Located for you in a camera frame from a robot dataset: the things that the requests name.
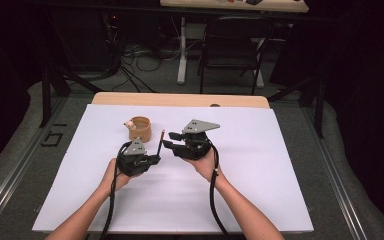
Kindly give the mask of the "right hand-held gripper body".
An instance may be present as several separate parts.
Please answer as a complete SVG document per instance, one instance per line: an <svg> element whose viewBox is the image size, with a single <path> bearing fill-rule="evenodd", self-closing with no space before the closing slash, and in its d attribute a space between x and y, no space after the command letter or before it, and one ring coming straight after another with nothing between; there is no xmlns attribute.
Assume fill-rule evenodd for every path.
<svg viewBox="0 0 384 240"><path fill-rule="evenodd" d="M192 119L182 130L184 144L180 149L172 149L177 157L198 160L204 157L211 148L211 140L206 135L209 130L219 128L216 123Z"/></svg>

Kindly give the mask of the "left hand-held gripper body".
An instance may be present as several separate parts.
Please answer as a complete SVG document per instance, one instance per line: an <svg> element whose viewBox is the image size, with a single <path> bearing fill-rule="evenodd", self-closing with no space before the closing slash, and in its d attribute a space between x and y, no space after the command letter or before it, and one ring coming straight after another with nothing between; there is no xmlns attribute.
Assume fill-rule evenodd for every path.
<svg viewBox="0 0 384 240"><path fill-rule="evenodd" d="M151 167L146 165L147 156L143 142L137 138L122 145L116 157L116 166L121 173L127 176L136 176Z"/></svg>

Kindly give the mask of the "dark green paintbrush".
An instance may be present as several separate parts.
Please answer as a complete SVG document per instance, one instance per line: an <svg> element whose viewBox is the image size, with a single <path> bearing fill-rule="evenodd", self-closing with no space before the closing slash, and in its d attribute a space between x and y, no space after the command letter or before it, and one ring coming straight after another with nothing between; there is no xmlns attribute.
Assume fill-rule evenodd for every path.
<svg viewBox="0 0 384 240"><path fill-rule="evenodd" d="M165 129L162 129L161 134L160 134L160 138L159 138L158 148L157 148L157 156L159 158L160 158L161 148L163 146L164 135L165 135Z"/></svg>

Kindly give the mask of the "yellow bag-shaped bear pen holder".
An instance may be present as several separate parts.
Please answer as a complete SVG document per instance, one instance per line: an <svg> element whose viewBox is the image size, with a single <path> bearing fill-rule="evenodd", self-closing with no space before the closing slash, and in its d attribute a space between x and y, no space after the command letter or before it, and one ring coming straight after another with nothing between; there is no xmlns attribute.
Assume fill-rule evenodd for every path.
<svg viewBox="0 0 384 240"><path fill-rule="evenodd" d="M130 140L140 138L143 143L151 140L151 121L144 116L135 116L124 123Z"/></svg>

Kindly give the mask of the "person's right hand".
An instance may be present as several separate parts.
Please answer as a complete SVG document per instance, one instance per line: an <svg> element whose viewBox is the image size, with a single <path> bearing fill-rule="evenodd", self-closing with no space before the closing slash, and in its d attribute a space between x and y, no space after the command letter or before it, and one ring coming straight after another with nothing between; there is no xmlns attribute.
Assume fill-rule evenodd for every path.
<svg viewBox="0 0 384 240"><path fill-rule="evenodd" d="M198 160L186 159L186 162L190 163L204 179L208 182L211 181L213 171L216 169L215 153L213 149L210 149L203 158Z"/></svg>

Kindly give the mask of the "person's left hand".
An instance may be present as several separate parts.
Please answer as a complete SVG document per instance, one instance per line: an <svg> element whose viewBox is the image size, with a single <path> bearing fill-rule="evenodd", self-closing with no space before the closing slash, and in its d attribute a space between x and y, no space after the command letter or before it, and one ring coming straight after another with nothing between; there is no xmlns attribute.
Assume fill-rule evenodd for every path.
<svg viewBox="0 0 384 240"><path fill-rule="evenodd" d="M108 163L108 166L99 184L99 188L106 193L110 193L112 188L115 188L115 190L118 191L127 185L130 180L131 177L121 173L118 170L116 166L116 159L113 158Z"/></svg>

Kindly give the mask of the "wooden table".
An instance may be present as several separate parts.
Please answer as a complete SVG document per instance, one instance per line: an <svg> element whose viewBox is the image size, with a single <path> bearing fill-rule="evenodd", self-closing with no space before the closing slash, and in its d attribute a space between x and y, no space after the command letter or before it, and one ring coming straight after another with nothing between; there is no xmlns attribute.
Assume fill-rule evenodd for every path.
<svg viewBox="0 0 384 240"><path fill-rule="evenodd" d="M263 96L99 92L93 104L178 107L251 107L269 109Z"/></svg>

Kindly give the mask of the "white board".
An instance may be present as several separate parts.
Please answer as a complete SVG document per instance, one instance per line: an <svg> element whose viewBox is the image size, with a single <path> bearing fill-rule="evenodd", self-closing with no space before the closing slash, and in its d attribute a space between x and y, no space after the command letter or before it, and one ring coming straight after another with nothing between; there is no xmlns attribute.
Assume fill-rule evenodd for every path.
<svg viewBox="0 0 384 240"><path fill-rule="evenodd" d="M50 232L90 196L110 159L128 140L124 122L134 116L151 121L145 147L157 154L165 135L192 119L219 124L207 135L220 154L229 181L282 232L310 232L313 224L298 184L276 115L246 107L87 106L33 225ZM105 203L90 226L112 233L231 233L240 228L219 193L193 167L161 148L161 160Z"/></svg>

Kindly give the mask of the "black folding chair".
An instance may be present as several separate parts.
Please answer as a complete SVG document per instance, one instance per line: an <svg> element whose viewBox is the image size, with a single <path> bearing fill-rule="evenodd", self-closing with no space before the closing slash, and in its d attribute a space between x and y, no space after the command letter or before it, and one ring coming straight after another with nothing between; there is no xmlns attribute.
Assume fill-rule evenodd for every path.
<svg viewBox="0 0 384 240"><path fill-rule="evenodd" d="M204 29L198 63L200 92L203 92L206 70L251 71L251 95L255 93L264 48L274 31L273 24L261 16L220 16Z"/></svg>

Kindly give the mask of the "white-legged desk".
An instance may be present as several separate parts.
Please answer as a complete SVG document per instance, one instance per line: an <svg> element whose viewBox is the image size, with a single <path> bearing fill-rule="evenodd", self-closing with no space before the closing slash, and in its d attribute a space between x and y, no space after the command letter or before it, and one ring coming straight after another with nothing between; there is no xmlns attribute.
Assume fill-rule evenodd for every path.
<svg viewBox="0 0 384 240"><path fill-rule="evenodd" d="M263 12L291 12L307 13L309 7L304 0L257 0L255 5L246 3L247 0L160 0L164 7L177 8L201 8L201 9L229 9L229 10L254 10ZM181 18L180 27L180 60L177 76L177 84L186 81L186 20Z"/></svg>

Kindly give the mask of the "aluminium floor rail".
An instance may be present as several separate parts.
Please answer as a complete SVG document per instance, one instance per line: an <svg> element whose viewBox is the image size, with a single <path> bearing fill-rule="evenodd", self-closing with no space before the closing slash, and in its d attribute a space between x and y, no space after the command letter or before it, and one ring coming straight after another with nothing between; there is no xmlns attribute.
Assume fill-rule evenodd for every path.
<svg viewBox="0 0 384 240"><path fill-rule="evenodd" d="M30 106L0 154L0 214L19 185L23 175L39 148L39 143L52 126L59 112L66 104L66 98L55 98L51 101L51 117L41 127L42 103L33 99Z"/></svg>
<svg viewBox="0 0 384 240"><path fill-rule="evenodd" d="M309 126L310 132L315 139L317 148L321 153L323 167L353 240L367 240L367 235L362 227L355 207L344 187L343 181L334 163L334 159L332 158L325 141L319 137L318 132L315 130L313 125L314 117L312 112L306 107L302 108L301 112L303 113L305 121Z"/></svg>

